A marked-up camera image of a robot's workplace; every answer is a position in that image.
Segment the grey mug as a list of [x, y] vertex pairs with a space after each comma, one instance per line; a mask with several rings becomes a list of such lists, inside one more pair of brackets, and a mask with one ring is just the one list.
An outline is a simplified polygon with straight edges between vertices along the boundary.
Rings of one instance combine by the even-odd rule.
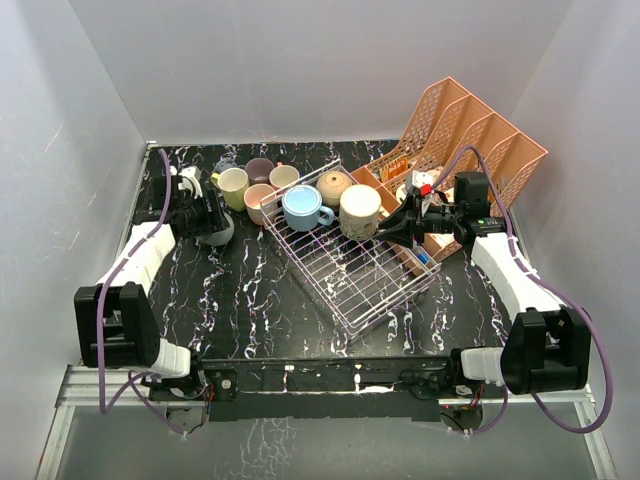
[[209, 235], [200, 236], [197, 240], [201, 244], [209, 245], [211, 247], [224, 246], [230, 242], [235, 232], [235, 225], [233, 219], [226, 212], [223, 213], [224, 219], [227, 222], [227, 226], [221, 231], [211, 233]]

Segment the yellow-green mug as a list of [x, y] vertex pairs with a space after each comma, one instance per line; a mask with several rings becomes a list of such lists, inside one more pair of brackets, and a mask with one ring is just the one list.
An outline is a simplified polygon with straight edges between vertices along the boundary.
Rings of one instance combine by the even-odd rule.
[[238, 167], [226, 169], [222, 173], [212, 173], [211, 181], [222, 192], [227, 206], [241, 212], [246, 209], [244, 194], [250, 186], [247, 173]]

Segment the light blue mug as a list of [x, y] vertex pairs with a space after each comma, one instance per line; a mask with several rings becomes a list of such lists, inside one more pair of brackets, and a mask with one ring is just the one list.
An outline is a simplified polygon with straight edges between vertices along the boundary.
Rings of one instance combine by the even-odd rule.
[[287, 225], [298, 232], [309, 232], [318, 226], [329, 226], [335, 220], [332, 208], [323, 205], [320, 192], [310, 185], [297, 185], [282, 197]]

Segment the beige round mug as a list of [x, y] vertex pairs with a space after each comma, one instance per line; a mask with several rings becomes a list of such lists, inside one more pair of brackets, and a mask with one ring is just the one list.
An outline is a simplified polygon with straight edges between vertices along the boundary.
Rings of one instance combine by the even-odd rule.
[[323, 173], [316, 182], [325, 206], [338, 209], [342, 194], [353, 185], [352, 179], [345, 173], [332, 170]]

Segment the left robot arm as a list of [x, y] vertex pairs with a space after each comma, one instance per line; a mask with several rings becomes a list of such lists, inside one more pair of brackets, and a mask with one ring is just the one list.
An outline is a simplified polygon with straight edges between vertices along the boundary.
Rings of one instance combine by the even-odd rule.
[[[74, 309], [81, 358], [88, 367], [129, 368], [172, 378], [182, 397], [194, 399], [206, 387], [203, 370], [191, 365], [188, 348], [163, 338], [149, 301], [151, 285], [164, 260], [181, 239], [218, 247], [234, 234], [234, 223], [213, 189], [205, 189], [200, 170], [186, 168], [153, 180], [149, 210], [131, 229], [121, 255], [93, 286], [81, 287]], [[98, 310], [103, 310], [104, 361], [98, 358]]]

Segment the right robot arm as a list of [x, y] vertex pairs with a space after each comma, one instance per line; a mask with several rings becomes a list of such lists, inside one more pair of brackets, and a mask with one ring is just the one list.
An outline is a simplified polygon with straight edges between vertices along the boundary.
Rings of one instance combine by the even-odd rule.
[[405, 198], [379, 225], [378, 239], [412, 247], [428, 234], [451, 234], [489, 278], [512, 321], [502, 347], [456, 350], [447, 388], [466, 397], [481, 382], [515, 394], [579, 390], [587, 382], [591, 333], [575, 309], [533, 280], [528, 263], [509, 249], [502, 217], [491, 215], [489, 181], [477, 171], [455, 177], [454, 196], [433, 189], [432, 177], [410, 172]]

